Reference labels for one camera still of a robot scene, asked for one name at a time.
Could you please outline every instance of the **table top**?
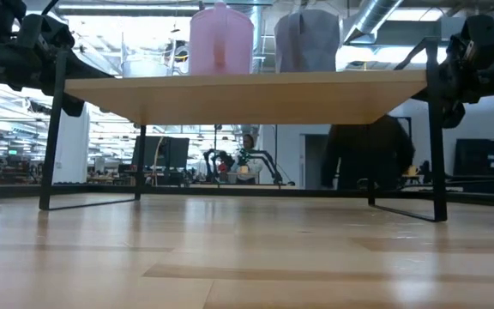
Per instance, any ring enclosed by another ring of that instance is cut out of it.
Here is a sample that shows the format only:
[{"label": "table top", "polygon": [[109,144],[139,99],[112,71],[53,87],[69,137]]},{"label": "table top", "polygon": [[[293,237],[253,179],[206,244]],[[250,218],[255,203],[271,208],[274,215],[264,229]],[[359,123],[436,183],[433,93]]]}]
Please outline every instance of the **table top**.
[{"label": "table top", "polygon": [[371,124],[426,86],[424,70],[66,81],[137,124]]}]

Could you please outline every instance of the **pink pitcher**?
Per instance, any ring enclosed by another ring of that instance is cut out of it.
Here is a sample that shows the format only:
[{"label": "pink pitcher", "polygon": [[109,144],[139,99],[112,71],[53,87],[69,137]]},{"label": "pink pitcher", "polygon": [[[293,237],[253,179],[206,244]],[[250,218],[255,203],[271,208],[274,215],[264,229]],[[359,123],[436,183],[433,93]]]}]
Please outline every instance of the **pink pitcher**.
[{"label": "pink pitcher", "polygon": [[253,64],[253,23],[217,2],[190,21],[190,74],[249,74]]}]

